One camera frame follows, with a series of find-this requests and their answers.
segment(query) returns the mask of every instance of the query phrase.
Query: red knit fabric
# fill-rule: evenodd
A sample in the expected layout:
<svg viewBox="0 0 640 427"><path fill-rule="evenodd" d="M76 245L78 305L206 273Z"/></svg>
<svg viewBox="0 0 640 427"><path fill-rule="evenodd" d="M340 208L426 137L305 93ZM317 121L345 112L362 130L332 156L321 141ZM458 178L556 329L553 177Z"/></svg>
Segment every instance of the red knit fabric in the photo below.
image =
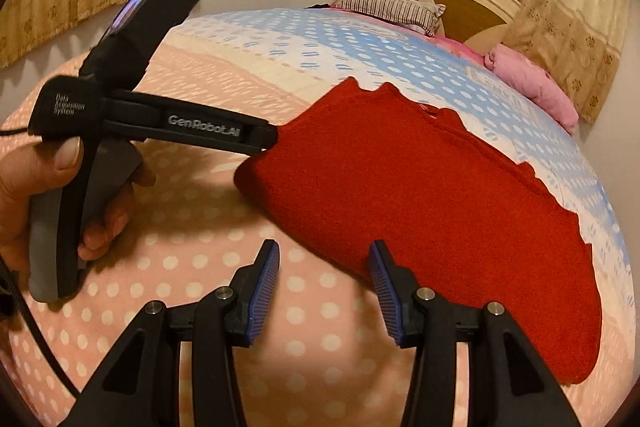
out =
<svg viewBox="0 0 640 427"><path fill-rule="evenodd" d="M598 358L591 247L527 163L466 131L450 109L348 78L247 159L236 185L311 251L368 279L384 239L421 285L453 302L502 302L561 383Z"/></svg>

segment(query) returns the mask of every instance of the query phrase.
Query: bed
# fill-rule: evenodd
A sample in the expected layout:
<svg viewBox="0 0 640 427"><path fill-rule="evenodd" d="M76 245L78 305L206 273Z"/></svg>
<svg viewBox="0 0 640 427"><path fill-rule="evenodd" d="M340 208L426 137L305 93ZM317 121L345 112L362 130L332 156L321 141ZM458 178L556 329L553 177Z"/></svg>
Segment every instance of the bed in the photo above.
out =
<svg viewBox="0 0 640 427"><path fill-rule="evenodd" d="M498 42L500 26L518 7L515 0L446 4L452 18L443 19L440 32L470 47ZM82 60L74 58L55 74L76 73ZM580 233L593 245L602 342L591 376L564 391L584 427L603 427L632 385L636 316L620 227L576 142L488 70L415 32L365 16L271 9L187 20L164 40L138 89L283 124L347 76L366 89L391 82L412 100L453 108L470 132L515 162L529 162L558 202L578 214ZM26 124L38 88L6 127ZM24 140L2 139L0 154ZM198 299L228 283L269 237L282 253L273 307L256 346L236 352L249 426L399 425L413 353L396 349L386 335L375 295L242 199L232 176L243 156L153 140L140 148L158 182L138 191L138 213L110 254L73 300L49 308L28 299L76 386L87 382L145 302L160 298L172 306ZM31 335L15 323L0 342L2 363L20 393L44 425L57 425L73 400ZM190 362L185 347L182 426L193 424ZM466 425L464 345L458 346L458 365L456 427Z"/></svg>

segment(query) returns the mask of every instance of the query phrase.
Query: hand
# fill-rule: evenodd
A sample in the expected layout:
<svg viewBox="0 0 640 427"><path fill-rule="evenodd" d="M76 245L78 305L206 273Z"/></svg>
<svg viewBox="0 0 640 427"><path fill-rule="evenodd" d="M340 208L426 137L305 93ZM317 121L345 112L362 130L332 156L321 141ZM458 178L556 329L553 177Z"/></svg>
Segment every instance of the hand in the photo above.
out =
<svg viewBox="0 0 640 427"><path fill-rule="evenodd" d="M0 255L9 270L29 272L29 203L31 196L67 185L80 169L82 141L43 142L20 147L0 160ZM142 164L130 178L143 187L156 178ZM129 182L107 205L102 219L82 232L78 255L93 261L109 250L111 241L127 226L136 206Z"/></svg>

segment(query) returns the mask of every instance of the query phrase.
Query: black cable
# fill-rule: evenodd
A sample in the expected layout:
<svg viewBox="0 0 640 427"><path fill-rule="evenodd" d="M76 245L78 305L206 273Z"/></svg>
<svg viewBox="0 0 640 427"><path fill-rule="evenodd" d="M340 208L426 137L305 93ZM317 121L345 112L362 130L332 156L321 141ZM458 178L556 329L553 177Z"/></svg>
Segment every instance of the black cable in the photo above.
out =
<svg viewBox="0 0 640 427"><path fill-rule="evenodd" d="M27 132L26 127L20 127L20 129L0 129L0 136L13 136L14 134L21 134Z"/></svg>
<svg viewBox="0 0 640 427"><path fill-rule="evenodd" d="M78 389L76 389L76 387L74 386L74 383L67 376L67 374L65 373L65 370L62 369L62 366L60 365L55 355L53 354L51 348L49 347L49 344L47 344L47 341L45 340L42 332L40 331L40 328L36 324L36 320L33 318L33 315L31 314L31 310L27 306L27 302L24 300L24 297L20 292L20 288L18 288L18 285L15 283L14 277L12 276L11 272L9 272L9 269L4 263L4 260L2 259L2 257L0 257L0 279L4 279L4 283L6 284L6 287L11 292L11 295L14 298L15 305L18 308L20 315L22 315L24 322L27 324L27 328L29 328L29 331L31 332L33 339L36 341L36 344L40 348L40 351L42 352L42 356L47 361L47 363L49 363L49 367L53 370L55 375L60 379L60 382L62 382L62 385L64 385L66 389L69 391L69 393L71 393L71 396L73 396L74 398L78 398L78 396L80 396L80 392L78 391Z"/></svg>

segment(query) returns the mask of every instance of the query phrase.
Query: screen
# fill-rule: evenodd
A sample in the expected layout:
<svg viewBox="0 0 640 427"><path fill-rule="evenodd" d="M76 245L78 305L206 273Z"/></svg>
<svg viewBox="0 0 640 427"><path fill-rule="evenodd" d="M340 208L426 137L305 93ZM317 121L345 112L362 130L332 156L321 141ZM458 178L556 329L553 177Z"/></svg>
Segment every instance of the screen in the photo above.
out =
<svg viewBox="0 0 640 427"><path fill-rule="evenodd" d="M116 15L116 18L113 20L105 34L102 38L105 38L108 35L111 35L113 32L122 28L127 21L131 18L133 13L136 11L136 8L143 0L129 0L122 10Z"/></svg>

